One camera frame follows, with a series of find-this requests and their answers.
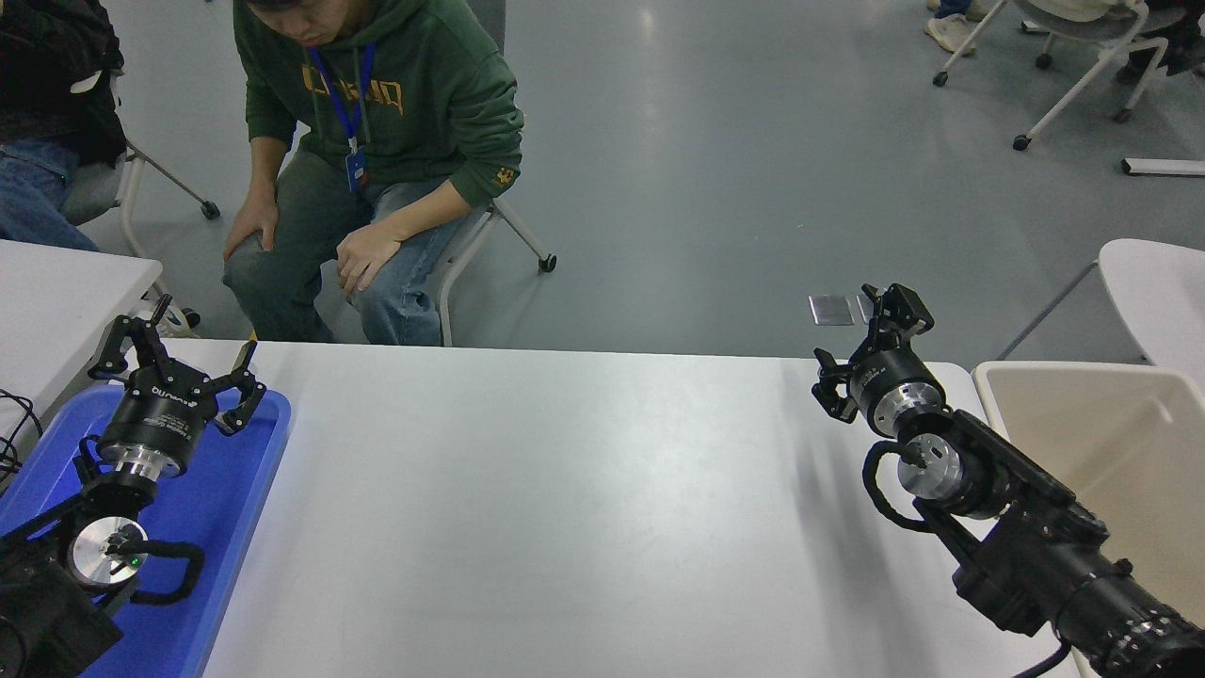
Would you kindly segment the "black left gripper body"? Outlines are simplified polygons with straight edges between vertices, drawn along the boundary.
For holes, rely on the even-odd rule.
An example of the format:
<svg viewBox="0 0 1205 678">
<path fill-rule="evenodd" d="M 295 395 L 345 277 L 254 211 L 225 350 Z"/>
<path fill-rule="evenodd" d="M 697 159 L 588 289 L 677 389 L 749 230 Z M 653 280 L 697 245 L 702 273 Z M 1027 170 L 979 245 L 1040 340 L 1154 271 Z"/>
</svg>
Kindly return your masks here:
<svg viewBox="0 0 1205 678">
<path fill-rule="evenodd" d="M 142 375 L 127 385 L 100 437 L 100 456 L 116 466 L 124 452 L 155 452 L 169 467 L 188 468 L 202 432 L 217 415 L 214 395 L 199 394 L 202 383 L 186 377 Z"/>
</svg>

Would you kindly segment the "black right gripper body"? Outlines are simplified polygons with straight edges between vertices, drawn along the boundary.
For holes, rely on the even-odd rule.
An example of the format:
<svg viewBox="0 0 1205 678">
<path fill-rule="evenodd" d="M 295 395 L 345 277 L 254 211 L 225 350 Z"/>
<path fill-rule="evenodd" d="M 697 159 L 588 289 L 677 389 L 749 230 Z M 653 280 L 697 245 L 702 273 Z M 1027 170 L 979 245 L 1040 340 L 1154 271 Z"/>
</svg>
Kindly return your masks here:
<svg viewBox="0 0 1205 678">
<path fill-rule="evenodd" d="M 944 407 L 944 389 L 912 350 L 878 350 L 851 356 L 851 396 L 866 421 L 894 420 L 887 400 Z"/>
</svg>

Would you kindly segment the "person's right hand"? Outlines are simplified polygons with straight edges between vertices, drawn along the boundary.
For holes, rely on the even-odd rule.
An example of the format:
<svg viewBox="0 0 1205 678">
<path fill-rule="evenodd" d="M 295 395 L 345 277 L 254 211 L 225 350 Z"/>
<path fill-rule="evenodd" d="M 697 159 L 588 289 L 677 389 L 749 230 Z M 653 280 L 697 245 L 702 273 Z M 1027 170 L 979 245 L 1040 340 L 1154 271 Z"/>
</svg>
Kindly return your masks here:
<svg viewBox="0 0 1205 678">
<path fill-rule="evenodd" d="M 222 252 L 224 261 L 229 261 L 242 244 L 255 237 L 261 250 L 272 250 L 277 223 L 280 223 L 280 207 L 275 193 L 251 190 L 227 235 Z"/>
</svg>

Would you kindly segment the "person's left hand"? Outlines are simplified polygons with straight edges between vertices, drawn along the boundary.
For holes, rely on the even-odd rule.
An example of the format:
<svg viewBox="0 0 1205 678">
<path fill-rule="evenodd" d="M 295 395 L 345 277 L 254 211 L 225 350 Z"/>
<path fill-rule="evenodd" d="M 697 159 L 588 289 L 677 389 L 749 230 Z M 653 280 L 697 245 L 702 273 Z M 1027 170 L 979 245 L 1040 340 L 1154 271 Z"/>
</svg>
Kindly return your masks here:
<svg viewBox="0 0 1205 678">
<path fill-rule="evenodd" d="M 337 275 L 345 296 L 365 291 L 401 249 L 405 236 L 384 222 L 355 229 L 336 246 Z"/>
</svg>

